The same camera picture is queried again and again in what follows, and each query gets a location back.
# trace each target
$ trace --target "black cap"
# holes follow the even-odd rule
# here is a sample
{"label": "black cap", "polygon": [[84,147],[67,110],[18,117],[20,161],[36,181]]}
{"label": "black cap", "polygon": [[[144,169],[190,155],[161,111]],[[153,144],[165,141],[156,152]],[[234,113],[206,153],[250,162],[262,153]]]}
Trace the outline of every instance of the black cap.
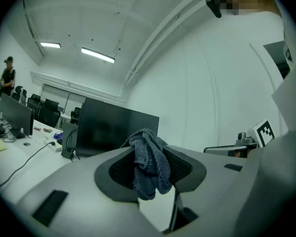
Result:
{"label": "black cap", "polygon": [[6,60],[4,60],[4,63],[7,63],[8,61],[13,61],[13,57],[9,56]]}

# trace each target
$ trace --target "ceiling light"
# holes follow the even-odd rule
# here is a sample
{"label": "ceiling light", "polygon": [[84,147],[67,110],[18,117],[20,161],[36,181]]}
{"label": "ceiling light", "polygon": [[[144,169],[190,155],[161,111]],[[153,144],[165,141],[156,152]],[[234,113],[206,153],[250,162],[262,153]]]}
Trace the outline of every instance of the ceiling light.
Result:
{"label": "ceiling light", "polygon": [[61,48],[59,43],[49,43],[49,42],[41,42],[42,46],[54,47],[54,48]]}
{"label": "ceiling light", "polygon": [[85,54],[92,55],[94,57],[100,58],[102,60],[105,60],[105,61],[108,61],[108,62],[111,62],[111,63],[114,63],[115,62],[115,59],[112,58],[112,57],[109,57],[107,55],[104,55],[104,54],[101,54],[101,53],[92,51],[92,50],[87,49],[87,48],[84,48],[84,47],[81,49],[81,52],[82,53],[85,53]]}

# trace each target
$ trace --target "black office chair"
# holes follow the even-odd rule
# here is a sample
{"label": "black office chair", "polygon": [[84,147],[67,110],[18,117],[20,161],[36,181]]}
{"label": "black office chair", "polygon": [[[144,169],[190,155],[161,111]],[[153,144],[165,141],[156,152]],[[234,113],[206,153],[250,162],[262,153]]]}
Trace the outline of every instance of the black office chair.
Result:
{"label": "black office chair", "polygon": [[78,124],[80,111],[81,108],[75,107],[74,111],[71,112],[71,124]]}
{"label": "black office chair", "polygon": [[22,91],[22,86],[17,86],[16,88],[15,88],[15,92],[13,92],[13,94],[12,94],[12,98],[14,99],[14,100],[16,100],[16,101],[18,101],[19,102],[19,100],[20,100],[20,97],[21,97],[21,91]]}
{"label": "black office chair", "polygon": [[46,99],[39,110],[38,121],[55,127],[60,117],[60,111],[57,109],[58,105],[59,103]]}
{"label": "black office chair", "polygon": [[42,106],[42,103],[40,102],[40,96],[33,94],[28,99],[28,107],[30,107],[35,111],[34,119],[36,120],[38,120],[38,114],[41,106]]}

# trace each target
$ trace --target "white ceiling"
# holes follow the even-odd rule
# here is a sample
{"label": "white ceiling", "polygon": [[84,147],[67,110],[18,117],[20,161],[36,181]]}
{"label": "white ceiling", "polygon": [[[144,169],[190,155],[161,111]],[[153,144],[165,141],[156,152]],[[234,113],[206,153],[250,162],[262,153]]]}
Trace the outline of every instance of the white ceiling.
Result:
{"label": "white ceiling", "polygon": [[[37,41],[62,46],[44,48],[45,59],[66,61],[76,69],[92,67],[99,76],[121,85],[147,39],[182,1],[25,0]],[[87,56],[81,47],[116,55],[116,61],[111,64]]]}

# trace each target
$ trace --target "gray towel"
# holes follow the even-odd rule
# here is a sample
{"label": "gray towel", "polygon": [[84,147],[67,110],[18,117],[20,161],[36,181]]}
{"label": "gray towel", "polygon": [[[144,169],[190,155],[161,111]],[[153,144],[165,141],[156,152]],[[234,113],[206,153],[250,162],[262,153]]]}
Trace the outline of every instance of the gray towel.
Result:
{"label": "gray towel", "polygon": [[154,199],[156,188],[161,194],[166,194],[172,187],[170,165],[162,152],[162,146],[166,144],[153,131],[144,128],[131,135],[121,146],[135,148],[133,186],[142,200]]}

